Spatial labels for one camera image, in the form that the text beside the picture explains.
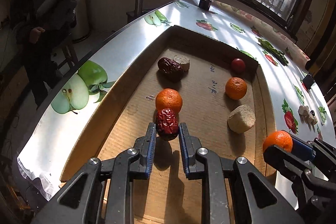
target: person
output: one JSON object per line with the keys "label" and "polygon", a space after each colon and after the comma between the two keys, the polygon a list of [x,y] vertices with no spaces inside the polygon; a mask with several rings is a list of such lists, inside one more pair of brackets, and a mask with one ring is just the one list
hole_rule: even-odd
{"label": "person", "polygon": [[79,0],[11,0],[10,23],[37,107],[62,78],[51,52],[69,34]]}

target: orange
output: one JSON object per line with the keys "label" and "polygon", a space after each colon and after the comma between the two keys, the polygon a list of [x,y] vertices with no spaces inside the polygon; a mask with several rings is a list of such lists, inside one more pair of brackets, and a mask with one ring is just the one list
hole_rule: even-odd
{"label": "orange", "polygon": [[289,133],[287,133],[286,131],[282,130],[273,132],[266,137],[264,143],[262,144],[262,151],[265,152],[265,150],[273,144],[278,145],[289,153],[292,151],[293,148],[293,140],[291,135],[289,135]]}
{"label": "orange", "polygon": [[170,108],[175,112],[175,114],[180,112],[182,103],[181,95],[176,90],[172,89],[164,89],[160,91],[155,99],[157,111],[164,108]]}
{"label": "orange", "polygon": [[225,85],[225,93],[234,100],[242,99],[247,92],[245,81],[239,77],[231,77]]}

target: red tomato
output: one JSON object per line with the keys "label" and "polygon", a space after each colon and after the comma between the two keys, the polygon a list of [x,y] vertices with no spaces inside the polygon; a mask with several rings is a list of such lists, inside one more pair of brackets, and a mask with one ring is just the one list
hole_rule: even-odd
{"label": "red tomato", "polygon": [[240,58],[235,58],[231,62],[231,69],[236,73],[243,73],[245,71],[245,62]]}

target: fruit print tablecloth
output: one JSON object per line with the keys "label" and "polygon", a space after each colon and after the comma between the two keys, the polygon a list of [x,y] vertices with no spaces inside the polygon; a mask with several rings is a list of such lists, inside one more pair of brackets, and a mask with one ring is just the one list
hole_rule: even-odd
{"label": "fruit print tablecloth", "polygon": [[[319,87],[314,84],[307,90],[302,83],[309,58],[284,35],[242,10],[214,3],[206,12],[198,8],[198,3],[177,0],[131,23],[93,54],[85,69],[74,74],[60,90],[33,134],[28,133],[31,137],[17,157],[24,177],[41,179],[47,200],[59,190],[59,177],[68,155],[106,92],[134,59],[173,25],[222,41],[257,60],[266,76],[277,129],[304,141],[318,137],[336,147],[333,123]],[[314,110],[317,125],[308,125],[300,118],[300,105]],[[290,186],[280,192],[291,192]]]}

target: wooden stool leg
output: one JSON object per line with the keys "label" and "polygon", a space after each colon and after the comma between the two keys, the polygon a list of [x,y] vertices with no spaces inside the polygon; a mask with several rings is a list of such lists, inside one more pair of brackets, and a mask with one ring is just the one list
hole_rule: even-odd
{"label": "wooden stool leg", "polygon": [[75,48],[74,48],[74,45],[72,44],[72,42],[70,42],[68,44],[68,48],[69,48],[69,52],[70,52],[71,59],[72,59],[73,63],[74,64],[78,63],[77,54],[76,54],[76,51],[75,51]]}
{"label": "wooden stool leg", "polygon": [[71,62],[71,56],[69,55],[69,52],[68,52],[67,47],[66,47],[66,46],[63,46],[63,47],[62,47],[62,51],[63,51],[63,53],[64,53],[65,59],[66,59],[68,65],[69,65],[69,67],[72,68],[72,67],[73,67],[73,64],[72,64],[72,62]]}

